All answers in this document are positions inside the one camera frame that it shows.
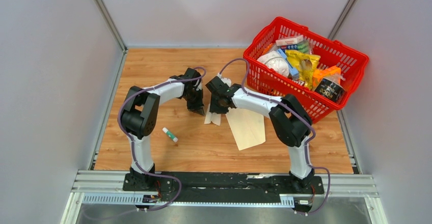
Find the white paper letter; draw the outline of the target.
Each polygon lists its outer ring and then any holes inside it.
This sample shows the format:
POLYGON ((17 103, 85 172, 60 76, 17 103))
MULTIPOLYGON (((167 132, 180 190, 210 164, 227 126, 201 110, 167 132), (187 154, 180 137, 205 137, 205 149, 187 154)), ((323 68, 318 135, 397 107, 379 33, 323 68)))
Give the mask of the white paper letter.
POLYGON ((213 123, 217 126, 220 126, 221 124, 221 115, 217 113, 210 112, 210 104, 207 107, 207 111, 205 114, 204 124, 210 124, 213 123))

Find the cream paper envelope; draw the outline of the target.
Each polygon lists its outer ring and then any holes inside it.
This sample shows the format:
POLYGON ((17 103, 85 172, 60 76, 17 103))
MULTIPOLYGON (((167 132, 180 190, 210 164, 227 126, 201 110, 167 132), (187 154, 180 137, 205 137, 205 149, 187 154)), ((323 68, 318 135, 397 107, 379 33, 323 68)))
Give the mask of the cream paper envelope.
POLYGON ((226 118, 239 151, 266 141, 263 115, 247 109, 235 108, 229 110, 226 118))

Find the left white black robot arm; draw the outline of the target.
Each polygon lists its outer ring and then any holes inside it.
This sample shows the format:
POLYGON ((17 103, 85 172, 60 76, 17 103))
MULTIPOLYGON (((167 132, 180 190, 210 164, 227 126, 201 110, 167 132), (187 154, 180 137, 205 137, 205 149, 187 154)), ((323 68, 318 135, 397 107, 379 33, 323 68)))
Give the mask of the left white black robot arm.
POLYGON ((199 68, 187 68, 184 74, 171 76, 152 87, 132 86, 118 112, 117 122, 127 136, 132 154, 127 185, 151 190, 159 175, 151 156, 150 135, 153 132, 160 105, 172 99, 184 99, 187 110, 204 115, 203 74, 199 68))

